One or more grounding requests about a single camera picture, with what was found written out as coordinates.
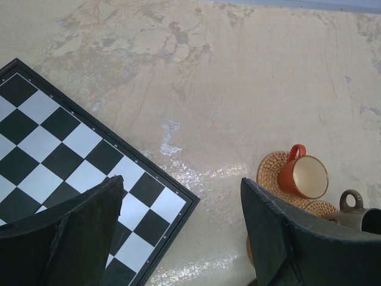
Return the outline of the round light cork coaster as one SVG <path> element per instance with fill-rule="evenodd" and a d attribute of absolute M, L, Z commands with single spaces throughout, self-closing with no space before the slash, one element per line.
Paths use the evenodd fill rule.
<path fill-rule="evenodd" d="M 317 217 L 325 217 L 329 214 L 336 213 L 338 211 L 338 209 L 334 205 L 323 200 L 316 200 L 310 202 L 304 210 Z"/>

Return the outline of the black cup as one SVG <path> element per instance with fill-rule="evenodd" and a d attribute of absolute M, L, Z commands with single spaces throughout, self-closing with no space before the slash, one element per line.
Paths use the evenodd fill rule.
<path fill-rule="evenodd" d="M 352 196 L 355 206 L 349 206 L 347 196 Z M 323 218 L 341 226 L 380 235 L 380 209 L 364 208 L 363 198 L 353 189 L 344 191 L 339 201 L 340 210 L 325 215 Z"/>

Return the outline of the black white chessboard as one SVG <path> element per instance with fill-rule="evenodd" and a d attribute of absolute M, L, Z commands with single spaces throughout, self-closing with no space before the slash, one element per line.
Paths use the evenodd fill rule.
<path fill-rule="evenodd" d="M 100 285 L 144 285 L 198 197 L 21 60 L 1 69 L 1 226 L 118 175 L 123 200 Z"/>

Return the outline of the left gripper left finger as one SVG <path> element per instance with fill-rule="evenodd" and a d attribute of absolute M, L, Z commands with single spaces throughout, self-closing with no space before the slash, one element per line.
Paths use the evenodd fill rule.
<path fill-rule="evenodd" d="M 123 177 L 1 226 L 1 285 L 100 285 L 123 200 Z"/>

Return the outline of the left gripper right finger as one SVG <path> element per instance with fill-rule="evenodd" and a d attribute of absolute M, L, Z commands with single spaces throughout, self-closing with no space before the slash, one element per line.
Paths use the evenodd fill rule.
<path fill-rule="evenodd" d="M 380 235 L 319 218 L 241 180 L 257 285 L 380 285 Z"/>

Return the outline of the scalloped light cork coaster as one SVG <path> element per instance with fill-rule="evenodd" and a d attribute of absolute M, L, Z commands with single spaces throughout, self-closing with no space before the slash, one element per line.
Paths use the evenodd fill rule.
<path fill-rule="evenodd" d="M 310 200 L 284 192 L 278 183 L 278 175 L 286 166 L 288 157 L 289 153 L 285 151 L 276 151 L 266 156 L 259 165 L 257 183 L 273 195 L 294 206 L 305 209 Z"/>

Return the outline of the pink cup gold inside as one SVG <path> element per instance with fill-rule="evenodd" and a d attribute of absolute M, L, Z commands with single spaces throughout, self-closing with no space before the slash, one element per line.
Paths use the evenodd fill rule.
<path fill-rule="evenodd" d="M 280 189 L 290 195 L 316 200 L 325 195 L 329 186 L 329 175 L 319 159 L 307 155 L 304 145 L 296 144 L 291 148 L 277 181 Z"/>

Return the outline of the light wooden coaster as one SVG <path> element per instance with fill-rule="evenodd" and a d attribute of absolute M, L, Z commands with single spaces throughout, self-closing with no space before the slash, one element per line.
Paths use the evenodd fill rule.
<path fill-rule="evenodd" d="M 254 259 L 253 259 L 253 256 L 252 256 L 252 250 L 251 250 L 251 244 L 250 244 L 250 241 L 249 241 L 249 237 L 246 238 L 246 252 L 247 252 L 249 261 L 251 262 L 251 265 L 255 266 L 254 265 Z"/>

